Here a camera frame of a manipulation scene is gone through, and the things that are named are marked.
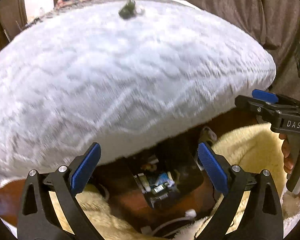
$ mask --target black gripper frame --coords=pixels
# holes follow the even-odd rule
[[[283,218],[280,198],[271,173],[245,172],[237,165],[231,166],[206,144],[219,165],[229,174],[229,192],[196,240],[282,240]],[[243,193],[250,191],[249,200],[237,230],[226,234],[233,223]]]
[[[279,101],[269,103],[263,100],[238,96],[235,105],[238,109],[251,111],[271,123],[271,131],[288,135],[291,146],[290,156],[294,168],[287,176],[287,189],[294,194],[300,192],[300,101],[284,95],[276,95]]]
[[[87,152],[55,172],[29,172],[18,215],[18,240],[104,240],[91,224],[75,195],[83,191],[101,157],[101,148],[93,143]],[[55,191],[61,209],[74,234],[64,231],[54,211],[49,191]],[[15,240],[15,236],[0,219],[0,239]]]

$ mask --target metal bolt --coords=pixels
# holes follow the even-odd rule
[[[241,168],[238,165],[234,165],[234,166],[232,166],[232,170],[235,172],[239,172],[241,170]]]
[[[33,177],[36,173],[37,173],[37,172],[36,172],[35,170],[31,170],[31,171],[29,172],[29,175],[30,175],[31,177]]]
[[[60,166],[58,171],[59,172],[65,172],[67,170],[67,166]]]
[[[270,175],[270,171],[268,171],[268,170],[263,170],[263,175],[265,175],[265,176],[269,176]]]

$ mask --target white cable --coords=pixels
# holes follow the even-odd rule
[[[110,193],[109,191],[106,189],[106,187],[104,187],[103,185],[99,184],[103,190],[105,191],[105,201],[108,202],[109,198],[110,198]]]
[[[179,222],[179,221],[192,220],[196,216],[197,216],[197,214],[194,209],[187,210],[185,217],[176,218],[176,219],[173,219],[173,220],[163,223],[162,225],[158,226],[155,230],[152,231],[151,236],[154,236],[159,230],[161,230],[162,228],[164,228],[170,224],[173,224],[173,223]]]
[[[207,217],[207,218],[203,218],[203,219],[201,219],[200,221],[201,221],[202,223],[204,223],[204,222],[207,221],[207,220],[208,220],[208,217]],[[178,228],[178,229],[176,229],[176,230],[173,230],[172,232],[167,233],[166,235],[162,236],[162,238],[166,238],[167,236],[171,236],[172,234],[175,234],[175,233],[177,233],[177,232],[180,232],[180,231],[181,231],[182,229],[184,229],[186,226],[187,226],[187,225],[185,225],[185,226],[183,226],[183,227],[181,227],[181,228]]]
[[[14,227],[13,225],[9,224],[7,221],[3,220],[2,218],[0,218],[1,221],[5,224],[5,226],[10,230],[10,232],[16,237],[18,238],[18,234],[17,234],[17,228]]]

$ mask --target finger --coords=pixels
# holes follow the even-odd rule
[[[286,166],[283,166],[285,173],[291,174],[292,170],[289,170]]]
[[[291,158],[287,157],[283,159],[283,164],[285,167],[287,167],[289,170],[293,169],[293,161],[291,160]]]
[[[284,134],[284,133],[280,133],[280,134],[279,134],[279,139],[285,140],[285,139],[287,139],[287,138],[288,138],[288,137],[287,137],[286,134]]]
[[[289,156],[290,151],[291,151],[291,147],[290,147],[290,144],[289,144],[287,139],[283,141],[281,151],[282,151],[283,156],[285,158],[287,158]]]

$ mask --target white fluffy pillow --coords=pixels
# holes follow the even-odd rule
[[[0,52],[0,187],[31,169],[50,172],[96,141],[100,163],[134,154],[266,89],[272,57],[206,11],[137,0],[48,19]]]

